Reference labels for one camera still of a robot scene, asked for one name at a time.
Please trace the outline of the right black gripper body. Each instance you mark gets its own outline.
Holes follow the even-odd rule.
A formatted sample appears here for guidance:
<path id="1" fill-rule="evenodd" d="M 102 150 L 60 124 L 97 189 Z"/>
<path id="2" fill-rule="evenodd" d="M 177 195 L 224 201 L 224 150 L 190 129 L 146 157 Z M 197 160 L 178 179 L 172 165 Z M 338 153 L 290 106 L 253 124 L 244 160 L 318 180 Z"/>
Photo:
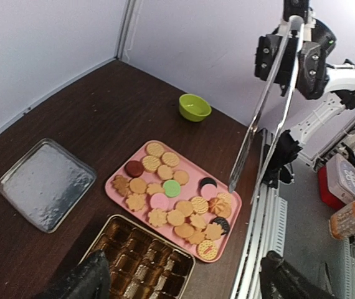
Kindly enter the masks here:
<path id="1" fill-rule="evenodd" d="M 255 56 L 255 76 L 259 79 L 267 80 L 281 41 L 282 36 L 275 34 L 259 37 Z M 316 42 L 304 41 L 300 53 L 297 53 L 297 42 L 297 38 L 289 38 L 274 82 L 281 87 L 284 96 L 292 75 L 293 59 L 297 56 L 299 71 L 296 89 L 307 100 L 317 100 L 324 94 L 329 80 L 326 73 L 326 51 Z"/>

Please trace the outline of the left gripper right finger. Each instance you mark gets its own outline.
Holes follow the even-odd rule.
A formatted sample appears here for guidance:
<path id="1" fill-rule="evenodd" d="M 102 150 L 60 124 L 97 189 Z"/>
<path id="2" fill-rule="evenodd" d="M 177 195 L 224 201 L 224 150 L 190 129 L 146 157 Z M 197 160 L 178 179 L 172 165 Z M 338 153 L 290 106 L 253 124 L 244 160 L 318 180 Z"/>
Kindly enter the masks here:
<path id="1" fill-rule="evenodd" d="M 336 298 L 312 284 L 280 254 L 267 252 L 260 262 L 260 291 L 262 298 Z"/>

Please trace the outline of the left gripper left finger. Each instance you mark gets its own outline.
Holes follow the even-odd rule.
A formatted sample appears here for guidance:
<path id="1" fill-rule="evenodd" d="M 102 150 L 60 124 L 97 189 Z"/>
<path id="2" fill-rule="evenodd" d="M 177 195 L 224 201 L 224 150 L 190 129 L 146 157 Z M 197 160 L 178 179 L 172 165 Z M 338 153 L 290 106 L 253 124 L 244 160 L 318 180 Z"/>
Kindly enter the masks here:
<path id="1" fill-rule="evenodd" d="M 111 276 L 103 250 L 96 250 L 34 298 L 109 298 Z"/>

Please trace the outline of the metal tongs white handle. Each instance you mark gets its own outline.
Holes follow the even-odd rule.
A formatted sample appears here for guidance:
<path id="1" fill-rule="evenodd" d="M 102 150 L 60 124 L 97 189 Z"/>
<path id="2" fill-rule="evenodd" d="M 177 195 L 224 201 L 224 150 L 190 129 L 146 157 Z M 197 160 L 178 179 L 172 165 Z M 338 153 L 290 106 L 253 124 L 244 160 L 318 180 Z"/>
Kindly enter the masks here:
<path id="1" fill-rule="evenodd" d="M 305 20 L 303 17 L 298 15 L 292 15 L 287 21 L 281 21 L 277 34 L 265 36 L 265 41 L 270 40 L 274 42 L 277 45 L 277 49 L 276 53 L 270 56 L 272 61 L 267 64 L 267 67 L 270 70 L 268 71 L 265 86 L 260 94 L 260 98 L 253 112 L 252 120 L 230 172 L 228 186 L 228 191 L 230 193 L 234 192 L 237 187 L 242 171 L 244 170 L 245 163 L 249 158 L 248 156 L 252 148 L 253 141 L 260 129 L 260 124 L 264 122 L 265 109 L 269 106 L 270 94 L 272 93 L 273 86 L 276 84 L 275 81 L 278 77 L 278 73 L 283 65 L 287 64 L 288 78 L 284 80 L 283 84 L 287 91 L 286 95 L 282 96 L 282 114 L 275 125 L 274 132 L 272 133 L 272 141 L 270 142 L 266 157 L 263 159 L 262 166 L 257 173 L 254 192 L 258 192 L 259 190 L 262 179 L 267 172 L 268 165 L 272 160 L 272 156 L 278 144 L 278 139 L 282 135 L 283 128 L 288 117 L 288 112 L 299 74 L 300 63 L 298 56 L 303 47 L 304 37 Z"/>

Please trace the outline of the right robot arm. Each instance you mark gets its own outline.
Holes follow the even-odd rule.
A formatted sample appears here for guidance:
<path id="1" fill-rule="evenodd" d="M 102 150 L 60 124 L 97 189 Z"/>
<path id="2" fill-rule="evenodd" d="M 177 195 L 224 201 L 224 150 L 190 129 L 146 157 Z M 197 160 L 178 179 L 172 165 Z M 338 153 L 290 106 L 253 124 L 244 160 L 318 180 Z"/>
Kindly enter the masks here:
<path id="1" fill-rule="evenodd" d="M 293 130 L 285 130 L 293 93 L 298 90 L 307 100 L 319 100 L 327 95 L 339 98 L 337 108 L 323 116 L 338 115 L 342 110 L 355 108 L 355 66 L 349 61 L 342 65 L 329 65 L 327 56 L 335 48 L 336 36 L 321 21 L 304 23 L 300 16 L 292 15 L 282 24 L 283 35 L 277 29 L 258 40 L 255 56 L 255 76 L 264 80 L 263 89 L 253 120 L 245 137 L 243 148 L 249 149 L 258 130 L 265 103 L 273 84 L 278 84 L 286 98 L 283 116 L 277 125 L 272 143 L 259 173 L 259 182 L 276 186 L 282 167 L 298 157 L 305 140 L 292 137 Z"/>

